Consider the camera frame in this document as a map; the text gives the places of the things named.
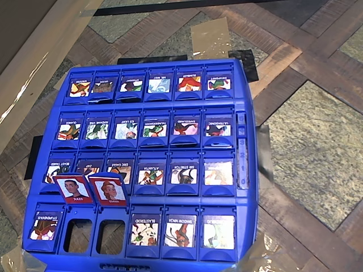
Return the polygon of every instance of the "green marble tile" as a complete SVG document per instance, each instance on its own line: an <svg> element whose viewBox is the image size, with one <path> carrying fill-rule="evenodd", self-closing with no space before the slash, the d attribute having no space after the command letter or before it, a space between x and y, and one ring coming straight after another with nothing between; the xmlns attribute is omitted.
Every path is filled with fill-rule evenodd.
<svg viewBox="0 0 363 272"><path fill-rule="evenodd" d="M154 50L149 57L173 56L173 55L188 55L188 59L193 59L193 44L191 37L191 27L203 22L210 21L211 18L204 13L198 13L185 26L175 32L168 40ZM258 65L267 57L267 54L261 49L255 47L243 37L238 36L230 31L232 50L252 49L256 64Z"/></svg>
<svg viewBox="0 0 363 272"><path fill-rule="evenodd" d="M267 124L275 182L335 230L363 196L363 116L307 82Z"/></svg>
<svg viewBox="0 0 363 272"><path fill-rule="evenodd" d="M100 8L164 3L166 0L105 0ZM109 43L114 43L149 13L92 17L89 26Z"/></svg>
<svg viewBox="0 0 363 272"><path fill-rule="evenodd" d="M356 60L363 62L363 26L358 29L339 49Z"/></svg>

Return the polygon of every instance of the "wooden floor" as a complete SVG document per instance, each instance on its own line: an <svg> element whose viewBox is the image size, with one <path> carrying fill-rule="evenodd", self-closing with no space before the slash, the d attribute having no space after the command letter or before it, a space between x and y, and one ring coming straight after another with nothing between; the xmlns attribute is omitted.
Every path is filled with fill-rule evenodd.
<svg viewBox="0 0 363 272"><path fill-rule="evenodd" d="M253 3L153 12L113 44L87 27L67 57L81 65L146 57L200 11L226 17L232 31L269 54L258 66L260 80L250 84L257 125L307 80L363 114L363 63L338 50L363 24L363 0L329 0L300 27ZM33 107L0 155L0 205L18 233L29 187L23 181L27 156L55 96L53 91ZM260 191L259 230L276 239L304 272L363 271L363 201L332 232L272 186Z"/></svg>

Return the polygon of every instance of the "cartoon character illustration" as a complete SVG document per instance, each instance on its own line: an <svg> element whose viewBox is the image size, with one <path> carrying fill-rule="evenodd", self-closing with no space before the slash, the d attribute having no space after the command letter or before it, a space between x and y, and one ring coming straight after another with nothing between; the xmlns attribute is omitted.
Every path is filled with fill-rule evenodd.
<svg viewBox="0 0 363 272"><path fill-rule="evenodd" d="M109 181L105 181L101 187L101 190L108 200L117 200L117 191L114 184L110 183Z"/></svg>
<svg viewBox="0 0 363 272"><path fill-rule="evenodd" d="M79 129L81 125L66 125L70 126L68 130L61 130L58 134L58 140L77 140L79 137Z"/></svg>
<svg viewBox="0 0 363 272"><path fill-rule="evenodd" d="M174 126L174 135L196 135L198 124L176 123Z"/></svg>
<svg viewBox="0 0 363 272"><path fill-rule="evenodd" d="M209 81L208 87L210 90L225 90L225 84L229 84L229 81L227 79L219 79L216 80L214 83Z"/></svg>
<svg viewBox="0 0 363 272"><path fill-rule="evenodd" d="M143 183L144 185L157 185L157 181L162 179L163 175L163 171L160 170L151 170L150 173L145 171L143 173L143 179L139 183Z"/></svg>
<svg viewBox="0 0 363 272"><path fill-rule="evenodd" d="M207 136L224 136L225 131L227 130L227 126L218 126L211 125L206 128Z"/></svg>
<svg viewBox="0 0 363 272"><path fill-rule="evenodd" d="M183 80L179 83L179 90L185 92L200 91L200 87L200 76L196 76L194 78L183 78Z"/></svg>
<svg viewBox="0 0 363 272"><path fill-rule="evenodd" d="M142 223L132 225L132 245L158 245L158 224Z"/></svg>
<svg viewBox="0 0 363 272"><path fill-rule="evenodd" d="M87 96L90 83L73 83L70 96Z"/></svg>
<svg viewBox="0 0 363 272"><path fill-rule="evenodd" d="M32 240L52 241L57 227L57 220L37 220L30 234Z"/></svg>
<svg viewBox="0 0 363 272"><path fill-rule="evenodd" d="M172 234L172 228L170 228L170 235L166 234L165 237L175 243L177 246L185 248L190 243L187 236L187 226L188 224L182 224L180 229L175 231L176 236Z"/></svg>
<svg viewBox="0 0 363 272"><path fill-rule="evenodd" d="M143 130L143 136L144 137L160 137L159 134L164 131L165 125L155 125L155 126L149 126L145 127Z"/></svg>

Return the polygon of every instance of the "wood plank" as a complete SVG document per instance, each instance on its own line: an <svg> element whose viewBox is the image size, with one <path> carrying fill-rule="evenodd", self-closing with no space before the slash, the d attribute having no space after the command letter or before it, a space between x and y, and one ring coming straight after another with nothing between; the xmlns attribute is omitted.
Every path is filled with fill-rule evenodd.
<svg viewBox="0 0 363 272"><path fill-rule="evenodd" d="M363 201L348 215L335 233L352 249L363 254Z"/></svg>
<svg viewBox="0 0 363 272"><path fill-rule="evenodd" d="M286 251L289 256L302 269L313 255L276 222L263 208L259 209L258 229L266 233L270 238L274 239Z"/></svg>
<svg viewBox="0 0 363 272"><path fill-rule="evenodd" d="M332 233L278 185L260 191L261 207L332 271L351 272L360 254Z"/></svg>
<svg viewBox="0 0 363 272"><path fill-rule="evenodd" d="M336 71L349 81L363 86L363 63L337 50L328 60Z"/></svg>
<svg viewBox="0 0 363 272"><path fill-rule="evenodd" d="M78 42L104 65L117 64L117 60L121 57L120 52L89 26L82 32Z"/></svg>
<svg viewBox="0 0 363 272"><path fill-rule="evenodd" d="M86 65L93 58L93 55L78 41L72 46L67 58L75 65Z"/></svg>
<svg viewBox="0 0 363 272"><path fill-rule="evenodd" d="M301 50L283 43L270 54L258 67L259 81L250 83L252 98L262 92L279 74L282 73L300 54Z"/></svg>
<svg viewBox="0 0 363 272"><path fill-rule="evenodd" d="M319 37L355 2L357 0L329 0L301 26L301 29Z"/></svg>
<svg viewBox="0 0 363 272"><path fill-rule="evenodd" d="M57 95L58 91L53 90L34 105L12 137L14 141L20 140L27 132L31 131L39 122L49 115Z"/></svg>
<svg viewBox="0 0 363 272"><path fill-rule="evenodd" d="M304 53L290 67L363 114L362 85L357 85L340 75L329 63Z"/></svg>
<svg viewBox="0 0 363 272"><path fill-rule="evenodd" d="M323 265L316 257L312 258L302 269L302 272L330 272L331 270Z"/></svg>
<svg viewBox="0 0 363 272"><path fill-rule="evenodd" d="M238 14L230 8L205 7L201 10L212 19L226 17L230 30L246 38L250 43L268 54L272 54L283 44L281 39L247 20L241 14Z"/></svg>
<svg viewBox="0 0 363 272"><path fill-rule="evenodd" d="M309 53L321 58L330 57L362 24L363 0L358 0L309 46Z"/></svg>
<svg viewBox="0 0 363 272"><path fill-rule="evenodd" d="M22 234L26 198L0 163L0 206L18 235Z"/></svg>
<svg viewBox="0 0 363 272"><path fill-rule="evenodd" d="M16 187L18 187L18 189L25 197L28 196L31 182L31 180L24 180L28 161L28 157L25 157L20 163L18 163L9 171L9 175L16 184Z"/></svg>
<svg viewBox="0 0 363 272"><path fill-rule="evenodd" d="M262 125L306 81L305 76L287 67L254 98L256 125Z"/></svg>
<svg viewBox="0 0 363 272"><path fill-rule="evenodd" d="M148 56L198 13L199 11L195 8L175 10L169 16L165 16L163 20L158 21L158 24L155 25L152 31L143 33L143 39L134 44L123 57L134 58Z"/></svg>

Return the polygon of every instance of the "boy face illustration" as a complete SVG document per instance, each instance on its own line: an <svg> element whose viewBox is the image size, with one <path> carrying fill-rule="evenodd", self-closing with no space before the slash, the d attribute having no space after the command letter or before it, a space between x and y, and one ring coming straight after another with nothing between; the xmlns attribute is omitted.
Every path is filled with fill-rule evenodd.
<svg viewBox="0 0 363 272"><path fill-rule="evenodd" d="M78 193L79 194L79 192L78 192L79 186L77 185L77 183L75 181L67 180L67 181L64 182L64 184L65 184L65 187L66 187L66 189L67 189L67 191L69 193L71 193L71 194Z"/></svg>

